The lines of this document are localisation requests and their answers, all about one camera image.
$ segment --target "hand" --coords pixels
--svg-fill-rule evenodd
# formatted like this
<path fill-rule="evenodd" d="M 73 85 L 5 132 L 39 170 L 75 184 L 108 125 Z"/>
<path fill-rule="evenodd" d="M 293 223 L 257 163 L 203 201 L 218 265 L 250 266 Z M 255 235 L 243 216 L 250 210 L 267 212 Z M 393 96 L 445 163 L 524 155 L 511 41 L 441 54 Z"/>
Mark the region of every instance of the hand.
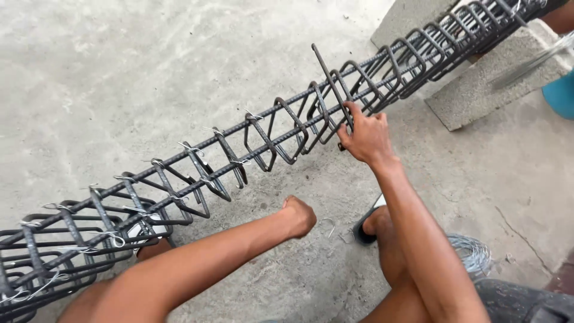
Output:
<path fill-rule="evenodd" d="M 366 117 L 356 103 L 347 101 L 343 106 L 349 108 L 354 121 L 354 131 L 350 136 L 345 124 L 337 131 L 343 147 L 371 168 L 398 162 L 399 158 L 395 156 L 389 139 L 387 115 L 379 113 L 374 117 Z"/>
<path fill-rule="evenodd" d="M 283 208 L 280 212 L 285 213 L 290 218 L 290 223 L 294 225 L 292 234 L 294 238 L 303 238 L 317 223 L 313 208 L 293 195 L 283 201 Z"/>

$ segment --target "rebar cage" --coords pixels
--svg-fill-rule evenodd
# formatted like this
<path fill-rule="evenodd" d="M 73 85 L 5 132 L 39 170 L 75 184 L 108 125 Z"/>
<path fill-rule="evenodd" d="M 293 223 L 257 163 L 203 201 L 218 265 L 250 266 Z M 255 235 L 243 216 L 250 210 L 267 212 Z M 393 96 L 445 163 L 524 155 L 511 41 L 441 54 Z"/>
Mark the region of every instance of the rebar cage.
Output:
<path fill-rule="evenodd" d="M 277 155 L 288 164 L 295 163 L 317 143 L 326 144 L 341 124 L 352 130 L 352 117 L 343 101 L 359 101 L 368 116 L 378 113 L 426 82 L 440 79 L 469 56 L 487 52 L 540 14 L 545 5 L 544 0 L 474 1 L 412 30 L 391 46 L 383 46 L 362 63 L 347 61 L 339 70 L 329 70 L 313 44 L 325 81 L 311 82 L 307 90 L 289 99 L 277 98 L 273 107 L 259 114 L 248 112 L 241 123 L 229 129 L 211 128 L 214 135 L 201 143 L 183 141 L 183 150 L 175 156 L 154 158 L 149 161 L 151 166 L 138 174 L 115 176 L 119 183 L 108 189 L 92 184 L 89 198 L 83 201 L 45 205 L 56 213 L 29 214 L 18 229 L 1 231 L 0 321 L 31 320 L 38 308 L 94 283 L 98 273 L 132 257 L 134 249 L 156 244 L 153 238 L 163 237 L 174 245 L 169 238 L 173 225 L 190 225 L 194 217 L 210 217 L 202 187 L 231 201 L 221 176 L 233 172 L 236 187 L 242 189 L 247 184 L 244 165 L 252 160 L 263 172 L 272 170 Z M 328 99 L 335 104 L 331 108 Z M 287 113 L 293 127 L 274 135 L 274 121 L 280 113 Z M 248 152 L 243 156 L 237 156 L 227 140 L 240 131 L 244 131 Z M 263 144 L 251 147 L 250 136 L 259 136 Z M 282 145 L 291 138 L 291 145 Z M 203 153 L 212 145 L 227 155 L 227 164 L 218 170 L 212 169 L 207 163 L 209 156 Z M 270 155 L 267 161 L 264 153 Z M 176 170 L 176 163 L 180 169 L 189 168 L 184 160 L 192 162 L 197 178 Z M 184 188 L 174 188 L 182 184 Z M 142 187 L 164 192 L 167 197 L 158 202 L 145 198 L 137 193 Z M 200 207 L 188 205 L 193 201 Z M 170 204 L 181 214 L 168 214 L 165 207 Z"/>

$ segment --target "blue container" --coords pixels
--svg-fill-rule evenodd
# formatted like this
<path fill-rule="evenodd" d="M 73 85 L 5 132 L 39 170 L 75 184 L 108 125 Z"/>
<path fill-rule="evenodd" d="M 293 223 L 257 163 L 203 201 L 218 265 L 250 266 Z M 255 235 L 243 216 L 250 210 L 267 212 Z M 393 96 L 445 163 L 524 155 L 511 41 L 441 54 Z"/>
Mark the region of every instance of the blue container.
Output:
<path fill-rule="evenodd" d="M 574 70 L 542 87 L 544 99 L 562 118 L 574 120 Z"/>

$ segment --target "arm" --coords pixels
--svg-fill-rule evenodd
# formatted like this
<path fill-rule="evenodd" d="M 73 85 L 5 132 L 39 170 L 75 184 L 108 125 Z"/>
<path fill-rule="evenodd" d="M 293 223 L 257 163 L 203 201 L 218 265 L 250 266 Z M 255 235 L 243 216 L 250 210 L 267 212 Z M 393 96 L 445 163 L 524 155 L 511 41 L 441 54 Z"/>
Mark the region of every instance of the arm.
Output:
<path fill-rule="evenodd" d="M 372 169 L 387 201 L 399 245 L 430 316 L 435 322 L 489 322 L 468 274 L 443 230 L 418 197 L 393 153 L 386 115 L 365 117 L 346 102 L 355 130 L 338 131 L 343 146 Z"/>
<path fill-rule="evenodd" d="M 289 196 L 270 216 L 172 249 L 128 269 L 114 280 L 91 322 L 163 322 L 180 304 L 237 268 L 292 238 L 302 238 L 317 218 Z"/>

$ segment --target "concrete block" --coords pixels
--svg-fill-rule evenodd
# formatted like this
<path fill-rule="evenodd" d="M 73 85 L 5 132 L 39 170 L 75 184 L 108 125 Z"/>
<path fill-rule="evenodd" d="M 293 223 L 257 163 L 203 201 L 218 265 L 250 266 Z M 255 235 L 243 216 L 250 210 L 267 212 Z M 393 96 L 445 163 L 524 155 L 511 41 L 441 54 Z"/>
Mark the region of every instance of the concrete block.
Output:
<path fill-rule="evenodd" d="M 558 40 L 541 20 L 534 20 L 529 26 L 518 29 L 464 74 L 425 100 L 448 130 L 470 124 L 572 70 L 571 62 L 557 55 L 514 84 L 493 90 L 491 81 L 500 73 L 534 58 Z"/>
<path fill-rule="evenodd" d="M 427 22 L 442 17 L 449 12 L 457 0 L 396 0 L 393 6 L 371 36 L 371 41 L 377 48 L 405 37 L 414 28 L 422 27 Z"/>

